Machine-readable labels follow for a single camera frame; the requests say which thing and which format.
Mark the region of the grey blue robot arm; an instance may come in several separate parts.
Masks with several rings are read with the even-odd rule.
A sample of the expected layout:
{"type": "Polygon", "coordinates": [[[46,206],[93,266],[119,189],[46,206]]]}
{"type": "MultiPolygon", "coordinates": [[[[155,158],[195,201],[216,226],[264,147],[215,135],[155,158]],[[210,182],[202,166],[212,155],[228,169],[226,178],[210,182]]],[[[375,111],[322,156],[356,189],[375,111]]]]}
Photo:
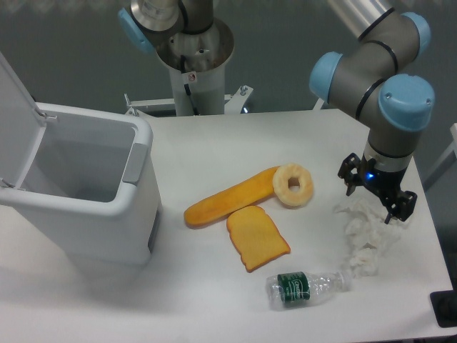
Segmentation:
{"type": "MultiPolygon", "coordinates": [[[[402,69],[428,47],[431,30],[418,14],[398,13],[387,1],[332,1],[331,8],[359,41],[350,56],[324,54],[310,90],[369,129],[363,156],[346,157],[338,171],[348,193],[364,187],[389,219],[406,221],[417,196],[401,189],[435,103],[431,85],[402,69]]],[[[118,13],[136,48],[156,54],[169,69],[179,116],[241,110],[244,96],[224,94],[225,65],[234,38],[214,16],[211,1],[132,1],[118,13]]]]}

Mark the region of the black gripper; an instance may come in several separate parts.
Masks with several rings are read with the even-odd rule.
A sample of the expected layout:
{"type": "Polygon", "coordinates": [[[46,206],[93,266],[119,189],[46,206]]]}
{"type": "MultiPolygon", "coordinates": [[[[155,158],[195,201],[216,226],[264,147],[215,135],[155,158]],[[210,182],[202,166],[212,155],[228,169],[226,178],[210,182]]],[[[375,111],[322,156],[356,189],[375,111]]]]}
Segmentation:
{"type": "Polygon", "coordinates": [[[365,151],[362,159],[349,154],[341,163],[338,177],[346,185],[346,196],[362,186],[376,195],[388,211],[385,224],[392,219],[405,222],[412,215],[418,198],[416,193],[401,189],[407,168],[408,155],[392,157],[378,151],[365,151]]]}

